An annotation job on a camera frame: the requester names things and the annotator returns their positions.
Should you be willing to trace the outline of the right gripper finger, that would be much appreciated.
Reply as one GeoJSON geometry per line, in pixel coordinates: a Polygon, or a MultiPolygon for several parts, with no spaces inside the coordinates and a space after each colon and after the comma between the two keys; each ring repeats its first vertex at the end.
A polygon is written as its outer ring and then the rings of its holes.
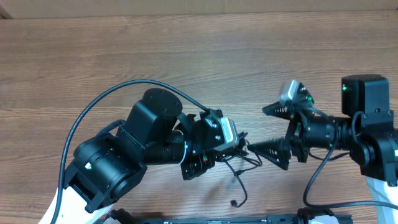
{"type": "Polygon", "coordinates": [[[267,116],[274,116],[282,119],[291,119],[292,115],[287,107],[282,106],[279,102],[263,107],[262,112],[267,116]]]}
{"type": "Polygon", "coordinates": [[[291,152],[284,138],[274,138],[249,144],[248,150],[262,156],[283,170],[289,168],[291,152]]]}

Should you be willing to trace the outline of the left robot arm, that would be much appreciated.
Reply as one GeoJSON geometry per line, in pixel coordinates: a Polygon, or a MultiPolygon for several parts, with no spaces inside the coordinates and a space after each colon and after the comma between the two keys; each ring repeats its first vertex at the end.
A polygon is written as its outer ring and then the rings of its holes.
{"type": "Polygon", "coordinates": [[[177,164],[184,180],[243,152],[246,133],[220,110],[183,113],[184,94],[151,88],[117,120],[81,143],[42,223],[94,223],[144,177],[149,166],[177,164]]]}

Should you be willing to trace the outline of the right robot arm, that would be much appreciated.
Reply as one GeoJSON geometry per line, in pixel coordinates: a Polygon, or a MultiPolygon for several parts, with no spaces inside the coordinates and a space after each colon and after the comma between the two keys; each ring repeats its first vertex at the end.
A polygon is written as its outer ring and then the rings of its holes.
{"type": "Polygon", "coordinates": [[[379,223],[397,223],[397,128],[390,109],[388,79],[378,74],[350,75],[341,79],[341,112],[344,117],[328,116],[314,107],[314,99],[303,83],[287,81],[281,86],[279,100],[262,111],[289,121],[284,137],[248,145],[283,170],[290,158],[306,163],[311,148],[329,153],[309,180],[303,193],[306,209],[299,215],[303,222],[311,211],[327,213],[333,208],[374,206],[379,223]],[[332,161],[335,150],[344,150],[360,166],[372,200],[315,205],[307,200],[320,171],[332,161]]]}

